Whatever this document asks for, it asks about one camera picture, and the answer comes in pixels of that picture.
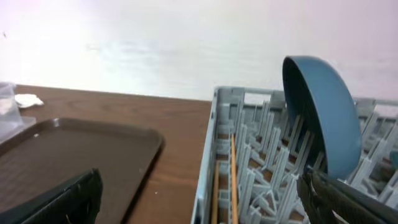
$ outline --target gray plastic dish rack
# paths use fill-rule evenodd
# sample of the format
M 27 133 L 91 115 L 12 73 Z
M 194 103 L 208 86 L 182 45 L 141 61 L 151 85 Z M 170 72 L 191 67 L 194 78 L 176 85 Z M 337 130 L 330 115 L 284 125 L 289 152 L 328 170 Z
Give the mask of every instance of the gray plastic dish rack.
M 398 209 L 398 172 L 389 159 L 398 151 L 398 101 L 355 98 L 363 141 L 359 165 L 342 182 Z M 289 119 L 294 120 L 291 127 Z M 216 88 L 200 167 L 191 224 L 210 223 L 216 161 L 218 221 L 232 223 L 231 137 L 235 134 L 238 218 L 245 224 L 309 223 L 296 191 L 314 134 L 303 118 L 289 118 L 283 91 Z M 300 132 L 304 135 L 299 142 Z M 319 152 L 313 165 L 323 169 Z

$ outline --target clear plastic container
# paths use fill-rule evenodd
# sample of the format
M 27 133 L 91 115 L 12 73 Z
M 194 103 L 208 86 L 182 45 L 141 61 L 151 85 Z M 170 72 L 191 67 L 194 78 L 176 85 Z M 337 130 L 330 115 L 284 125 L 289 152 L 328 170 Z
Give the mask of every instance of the clear plastic container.
M 36 123 L 35 118 L 23 118 L 14 96 L 15 85 L 0 82 L 0 143 Z

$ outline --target brown serving tray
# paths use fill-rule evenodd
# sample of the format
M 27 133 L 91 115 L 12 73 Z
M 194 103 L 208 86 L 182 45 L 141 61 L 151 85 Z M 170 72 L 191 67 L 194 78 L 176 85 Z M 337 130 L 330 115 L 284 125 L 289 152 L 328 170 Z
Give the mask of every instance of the brown serving tray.
M 0 212 L 91 168 L 103 180 L 96 223 L 120 223 L 162 146 L 151 129 L 79 119 L 38 123 L 0 145 Z

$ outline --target brown table surface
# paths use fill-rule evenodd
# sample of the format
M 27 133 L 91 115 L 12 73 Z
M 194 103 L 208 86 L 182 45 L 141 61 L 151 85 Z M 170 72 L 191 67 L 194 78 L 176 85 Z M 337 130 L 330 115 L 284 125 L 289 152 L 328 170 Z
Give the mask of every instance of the brown table surface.
M 190 222 L 210 102 L 34 86 L 18 86 L 17 93 L 33 93 L 44 101 L 44 106 L 22 110 L 37 122 L 79 118 L 158 130 L 165 147 L 129 223 Z

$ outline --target teal bowl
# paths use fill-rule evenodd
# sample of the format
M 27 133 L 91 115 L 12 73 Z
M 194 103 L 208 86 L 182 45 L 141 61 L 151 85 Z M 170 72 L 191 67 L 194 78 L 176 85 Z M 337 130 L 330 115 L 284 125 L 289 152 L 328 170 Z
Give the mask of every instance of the teal bowl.
M 310 154 L 325 151 L 327 174 L 345 179 L 361 155 L 361 129 L 354 101 L 339 74 L 325 61 L 309 56 L 286 57 L 284 92 L 289 117 L 304 117 L 315 134 Z

